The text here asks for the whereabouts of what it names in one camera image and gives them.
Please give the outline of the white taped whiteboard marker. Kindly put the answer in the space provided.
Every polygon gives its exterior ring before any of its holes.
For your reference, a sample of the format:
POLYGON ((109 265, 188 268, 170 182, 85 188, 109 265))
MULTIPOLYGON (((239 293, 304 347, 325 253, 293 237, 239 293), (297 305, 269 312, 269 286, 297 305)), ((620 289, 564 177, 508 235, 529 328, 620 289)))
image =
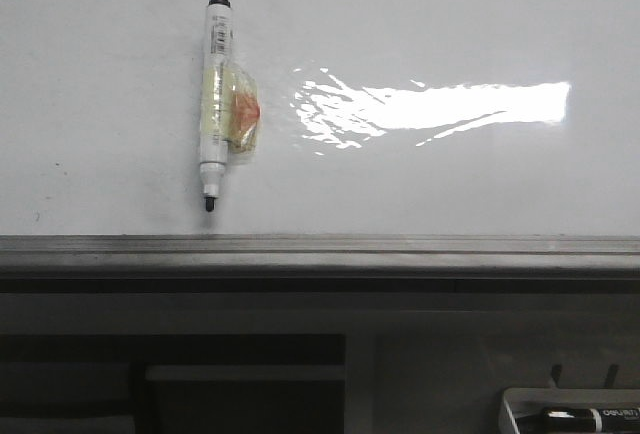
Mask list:
POLYGON ((199 174, 205 210, 213 212, 231 156, 256 148, 261 109, 254 79, 233 56, 229 0, 209 0, 203 41, 199 174))

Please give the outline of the grey cabinet under whiteboard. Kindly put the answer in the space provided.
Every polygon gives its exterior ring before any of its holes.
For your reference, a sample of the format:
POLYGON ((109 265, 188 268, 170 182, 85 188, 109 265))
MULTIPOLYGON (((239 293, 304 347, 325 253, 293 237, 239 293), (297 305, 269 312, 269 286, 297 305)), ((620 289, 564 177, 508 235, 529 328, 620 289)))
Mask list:
POLYGON ((638 400, 634 293, 1 299, 5 433, 497 433, 638 400))

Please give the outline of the white marker tray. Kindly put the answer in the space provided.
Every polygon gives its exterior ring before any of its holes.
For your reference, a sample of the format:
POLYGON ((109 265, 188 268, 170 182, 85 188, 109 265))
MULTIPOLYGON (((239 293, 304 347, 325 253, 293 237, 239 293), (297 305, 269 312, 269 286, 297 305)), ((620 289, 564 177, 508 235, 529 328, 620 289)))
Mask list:
POLYGON ((509 388, 504 391, 499 414, 502 433, 520 433, 516 420, 546 407, 639 408, 637 389, 509 388))

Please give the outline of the black capped marker in tray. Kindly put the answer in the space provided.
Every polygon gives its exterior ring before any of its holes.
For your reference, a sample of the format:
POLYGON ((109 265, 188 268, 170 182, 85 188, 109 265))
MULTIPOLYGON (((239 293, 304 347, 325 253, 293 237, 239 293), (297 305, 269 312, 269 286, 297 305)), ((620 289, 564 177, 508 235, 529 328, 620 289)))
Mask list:
POLYGON ((520 433, 638 433, 639 408, 546 407, 516 426, 520 433))

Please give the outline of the white whiteboard with metal frame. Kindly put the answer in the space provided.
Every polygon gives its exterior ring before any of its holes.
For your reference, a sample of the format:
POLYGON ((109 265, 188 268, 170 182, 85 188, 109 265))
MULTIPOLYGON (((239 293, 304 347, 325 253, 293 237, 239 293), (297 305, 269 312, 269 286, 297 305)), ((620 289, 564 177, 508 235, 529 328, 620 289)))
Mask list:
POLYGON ((229 0, 256 148, 199 174, 209 0, 1 0, 1 263, 639 273, 639 0, 229 0))

